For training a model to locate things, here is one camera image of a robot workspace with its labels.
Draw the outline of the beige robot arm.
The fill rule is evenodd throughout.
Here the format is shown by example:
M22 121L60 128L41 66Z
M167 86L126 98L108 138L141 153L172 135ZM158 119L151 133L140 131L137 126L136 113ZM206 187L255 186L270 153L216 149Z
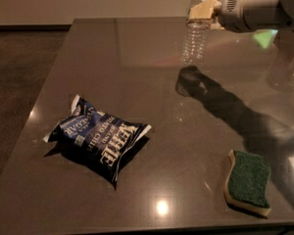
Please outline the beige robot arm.
M191 7L187 23L232 32L294 30L294 0L203 0Z

